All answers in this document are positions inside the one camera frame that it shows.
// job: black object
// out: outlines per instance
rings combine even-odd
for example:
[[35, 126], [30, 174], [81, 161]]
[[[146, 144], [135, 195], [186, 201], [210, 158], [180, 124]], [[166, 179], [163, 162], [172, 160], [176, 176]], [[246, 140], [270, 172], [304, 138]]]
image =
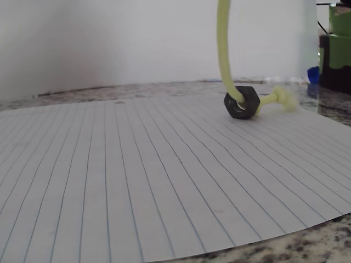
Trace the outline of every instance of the black object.
[[252, 87], [236, 86], [236, 88], [244, 96], [245, 103], [238, 105], [237, 101], [227, 93], [224, 98], [224, 105], [233, 118], [250, 119], [258, 109], [260, 104], [259, 97]]
[[341, 69], [331, 68], [329, 65], [330, 57], [330, 39], [329, 35], [323, 35], [319, 38], [320, 48], [324, 49], [322, 74], [319, 77], [319, 84], [327, 89], [351, 94], [350, 77], [351, 67], [344, 66]]

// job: speckled countertop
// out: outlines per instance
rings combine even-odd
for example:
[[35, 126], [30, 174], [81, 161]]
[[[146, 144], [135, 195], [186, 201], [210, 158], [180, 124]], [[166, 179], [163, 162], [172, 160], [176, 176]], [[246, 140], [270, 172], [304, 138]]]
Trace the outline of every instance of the speckled countertop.
[[[251, 83], [259, 95], [269, 94], [271, 85]], [[335, 93], [315, 85], [285, 83], [309, 111], [351, 127], [351, 95]], [[0, 111], [93, 100], [119, 100], [152, 96], [183, 96], [223, 93], [219, 82], [181, 82], [125, 85], [36, 96], [12, 101], [0, 100]], [[231, 249], [163, 261], [167, 263], [350, 263], [351, 214], [285, 236]]]

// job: blue object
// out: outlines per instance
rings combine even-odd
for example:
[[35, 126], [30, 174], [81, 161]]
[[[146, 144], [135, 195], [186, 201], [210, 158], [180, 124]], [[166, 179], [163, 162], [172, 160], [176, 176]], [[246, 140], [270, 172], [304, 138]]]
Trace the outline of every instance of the blue object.
[[312, 84], [319, 83], [319, 67], [312, 67], [307, 71], [307, 76]]

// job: yellow string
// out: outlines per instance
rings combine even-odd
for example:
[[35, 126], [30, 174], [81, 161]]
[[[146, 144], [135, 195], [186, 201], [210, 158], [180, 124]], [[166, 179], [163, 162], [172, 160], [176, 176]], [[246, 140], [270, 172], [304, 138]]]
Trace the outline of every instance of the yellow string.
[[[245, 102], [242, 94], [236, 89], [230, 73], [229, 51], [228, 51], [228, 25], [229, 25], [230, 0], [218, 0], [217, 10], [217, 46], [220, 75], [228, 94], [239, 103]], [[292, 93], [283, 87], [275, 87], [273, 93], [260, 98], [259, 113], [263, 105], [269, 103], [280, 103], [285, 109], [295, 108], [297, 100]]]

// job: green object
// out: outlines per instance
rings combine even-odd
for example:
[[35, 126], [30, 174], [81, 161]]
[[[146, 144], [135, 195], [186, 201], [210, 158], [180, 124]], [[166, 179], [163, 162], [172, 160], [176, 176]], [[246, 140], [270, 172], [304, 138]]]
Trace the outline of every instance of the green object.
[[335, 70], [351, 67], [351, 36], [330, 35], [329, 42], [329, 66]]
[[329, 7], [331, 32], [338, 36], [351, 36], [351, 7], [332, 4]]

